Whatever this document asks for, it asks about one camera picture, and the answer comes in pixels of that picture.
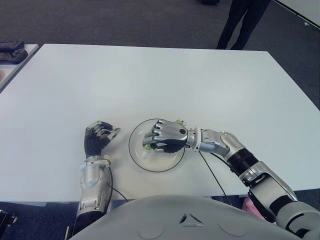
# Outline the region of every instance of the white surface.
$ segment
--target white surface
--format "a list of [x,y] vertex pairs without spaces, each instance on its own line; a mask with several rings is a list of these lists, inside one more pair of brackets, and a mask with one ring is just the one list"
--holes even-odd
[[[106,150],[127,198],[221,195],[199,153],[161,173],[133,162],[129,136],[151,118],[229,131],[294,190],[320,188],[320,112],[267,52],[46,44],[0,94],[0,201],[78,201],[96,120],[121,127]],[[204,156],[227,194],[247,193]]]
[[320,25],[320,0],[279,0],[279,2]]
[[37,50],[38,47],[39,46],[37,44],[26,44],[24,48],[28,52],[28,56],[25,58],[25,60],[17,65],[0,64],[0,90],[11,78],[11,76],[19,70],[19,68],[25,63],[25,61],[32,57],[33,52]]

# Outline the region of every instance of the clear plate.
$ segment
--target clear plate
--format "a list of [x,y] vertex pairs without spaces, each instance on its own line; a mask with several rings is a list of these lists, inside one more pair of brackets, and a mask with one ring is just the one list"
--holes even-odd
[[175,167],[182,159],[185,148],[175,153],[155,152],[144,149],[142,142],[145,134],[156,124],[157,119],[149,119],[140,123],[131,133],[129,153],[133,161],[142,169],[150,172],[164,172]]

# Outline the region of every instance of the cable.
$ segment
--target cable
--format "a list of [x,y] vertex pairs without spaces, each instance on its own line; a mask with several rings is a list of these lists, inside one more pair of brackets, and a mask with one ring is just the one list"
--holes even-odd
[[109,166],[109,172],[110,172],[110,178],[111,178],[111,192],[110,192],[110,195],[109,195],[108,202],[106,203],[106,206],[105,206],[105,209],[104,209],[104,214],[107,213],[107,210],[108,210],[108,207],[109,207],[109,204],[110,204],[110,201],[111,201],[112,193],[113,193],[113,190],[114,190],[114,177],[112,176],[112,171],[111,171],[111,167],[110,166]]
[[217,159],[219,159],[221,162],[223,162],[225,165],[227,165],[228,168],[230,168],[230,165],[225,160],[223,160],[221,157],[219,157],[218,155],[215,155],[213,152],[210,152],[210,154],[215,156]]
[[119,192],[119,191],[118,191],[117,189],[115,189],[114,187],[110,186],[109,183],[108,183],[108,186],[109,186],[110,188],[112,188],[113,190],[115,190],[118,194],[120,194],[127,203],[129,202],[129,200],[128,200],[121,192]]
[[231,203],[230,203],[230,201],[229,201],[228,196],[226,195],[226,193],[225,193],[224,189],[223,189],[223,188],[222,188],[222,186],[220,185],[220,183],[219,183],[218,179],[216,178],[216,175],[215,175],[215,174],[214,174],[214,172],[211,170],[211,167],[210,167],[210,166],[209,166],[209,164],[207,163],[207,161],[206,161],[205,157],[202,155],[202,153],[201,153],[200,151],[199,151],[199,154],[201,155],[201,157],[202,157],[202,158],[203,158],[203,160],[205,161],[205,163],[206,163],[206,165],[208,166],[208,168],[209,168],[210,172],[212,173],[212,175],[213,175],[214,179],[216,180],[216,182],[218,183],[219,187],[221,188],[221,190],[222,190],[222,192],[223,192],[224,196],[226,197],[226,201],[228,202],[228,204],[229,204],[229,205],[231,205],[231,206],[232,206],[232,204],[231,204]]

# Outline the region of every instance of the metal joint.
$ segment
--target metal joint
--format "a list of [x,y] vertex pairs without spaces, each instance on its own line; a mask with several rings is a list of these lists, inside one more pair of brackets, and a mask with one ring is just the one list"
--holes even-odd
[[246,171],[244,171],[239,179],[246,186],[254,186],[261,179],[262,175],[270,176],[274,181],[276,181],[291,197],[293,201],[298,201],[298,198],[294,191],[278,176],[276,175],[263,161],[258,161]]

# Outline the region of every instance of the black trousers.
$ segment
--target black trousers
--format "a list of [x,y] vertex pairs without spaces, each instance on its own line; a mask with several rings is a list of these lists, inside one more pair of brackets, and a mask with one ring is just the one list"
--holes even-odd
[[226,49],[237,24],[245,14],[240,35],[232,50],[242,50],[262,15],[265,13],[270,0],[233,0],[229,18],[224,26],[216,49]]

